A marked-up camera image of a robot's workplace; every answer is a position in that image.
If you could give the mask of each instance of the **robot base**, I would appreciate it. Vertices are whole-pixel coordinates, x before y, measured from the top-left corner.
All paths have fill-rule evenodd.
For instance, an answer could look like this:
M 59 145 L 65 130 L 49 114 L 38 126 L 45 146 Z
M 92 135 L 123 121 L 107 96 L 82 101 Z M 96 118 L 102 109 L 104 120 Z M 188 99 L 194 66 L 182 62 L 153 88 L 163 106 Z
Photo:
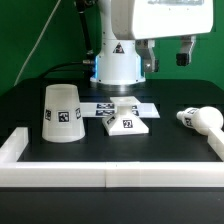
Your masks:
M 145 82 L 138 82 L 131 85 L 108 85 L 99 82 L 90 82 L 90 86 L 96 89 L 102 89 L 106 91 L 127 92 L 133 89 L 140 89 L 145 87 Z

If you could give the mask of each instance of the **white robot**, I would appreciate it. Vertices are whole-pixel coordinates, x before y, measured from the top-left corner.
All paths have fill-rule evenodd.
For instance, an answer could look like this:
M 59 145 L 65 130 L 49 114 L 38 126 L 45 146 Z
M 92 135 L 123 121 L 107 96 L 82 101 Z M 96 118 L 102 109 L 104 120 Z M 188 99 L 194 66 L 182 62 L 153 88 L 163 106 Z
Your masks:
M 145 73 L 158 70 L 153 47 L 155 39 L 180 36 L 182 46 L 176 56 L 178 66 L 191 62 L 196 34 L 210 32 L 213 0 L 76 0 L 79 10 L 98 3 L 102 21 L 102 46 L 95 58 L 91 85 L 105 90 L 126 91 L 144 84 Z M 112 99 L 118 113 L 103 119 L 109 135 L 148 133 L 136 120 L 131 106 L 134 98 Z M 125 122 L 131 125 L 125 128 Z

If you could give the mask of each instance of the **white block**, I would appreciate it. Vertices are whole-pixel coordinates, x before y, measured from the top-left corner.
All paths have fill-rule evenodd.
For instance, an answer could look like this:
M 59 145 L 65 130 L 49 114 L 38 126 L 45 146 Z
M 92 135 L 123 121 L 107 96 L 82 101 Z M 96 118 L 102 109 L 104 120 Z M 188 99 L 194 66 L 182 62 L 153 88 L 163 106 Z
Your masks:
M 208 144 L 214 149 L 222 161 L 224 161 L 224 133 L 221 129 L 209 129 Z

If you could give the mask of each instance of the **metal bracket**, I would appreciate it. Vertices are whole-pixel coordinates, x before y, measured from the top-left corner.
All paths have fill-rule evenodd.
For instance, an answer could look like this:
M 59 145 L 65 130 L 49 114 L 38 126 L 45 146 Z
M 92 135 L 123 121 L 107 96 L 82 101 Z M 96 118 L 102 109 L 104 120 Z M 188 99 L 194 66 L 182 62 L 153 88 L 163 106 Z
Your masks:
M 176 55 L 178 66 L 187 66 L 191 63 L 192 52 L 196 43 L 196 36 L 182 36 L 180 53 Z
M 143 59 L 144 72 L 158 72 L 159 63 L 153 52 L 153 47 L 155 47 L 155 40 L 137 40 L 135 42 L 135 46 L 137 53 Z

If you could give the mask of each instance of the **white border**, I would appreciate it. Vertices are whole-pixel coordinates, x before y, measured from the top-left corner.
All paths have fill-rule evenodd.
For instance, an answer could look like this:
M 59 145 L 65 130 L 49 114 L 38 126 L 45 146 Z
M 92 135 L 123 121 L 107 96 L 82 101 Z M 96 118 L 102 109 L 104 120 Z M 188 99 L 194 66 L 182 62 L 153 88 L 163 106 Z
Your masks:
M 224 187 L 223 162 L 17 162 L 28 128 L 0 148 L 0 187 Z

